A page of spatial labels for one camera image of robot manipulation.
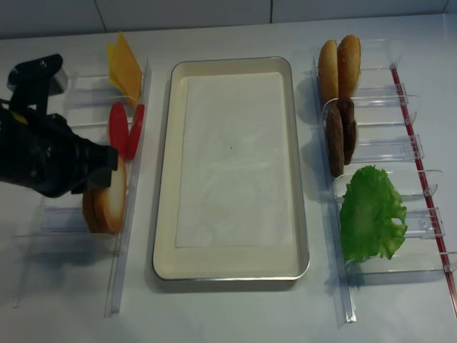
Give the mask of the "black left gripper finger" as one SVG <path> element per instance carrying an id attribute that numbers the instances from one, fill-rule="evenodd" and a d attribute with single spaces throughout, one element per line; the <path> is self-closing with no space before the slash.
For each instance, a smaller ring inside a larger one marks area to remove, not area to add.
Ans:
<path id="1" fill-rule="evenodd" d="M 116 171 L 118 156 L 117 149 L 112 146 L 85 141 L 85 169 L 87 172 L 97 172 L 102 169 Z"/>
<path id="2" fill-rule="evenodd" d="M 73 187 L 71 193 L 83 194 L 91 190 L 107 189 L 111 186 L 111 175 L 112 171 L 110 169 L 98 169 Z"/>

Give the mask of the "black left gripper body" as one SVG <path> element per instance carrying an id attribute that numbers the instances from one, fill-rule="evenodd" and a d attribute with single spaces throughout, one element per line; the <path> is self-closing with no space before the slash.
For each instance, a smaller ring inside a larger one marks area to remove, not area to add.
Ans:
<path id="1" fill-rule="evenodd" d="M 1 181 L 45 197 L 89 190 L 94 143 L 58 114 L 16 114 L 1 108 Z"/>

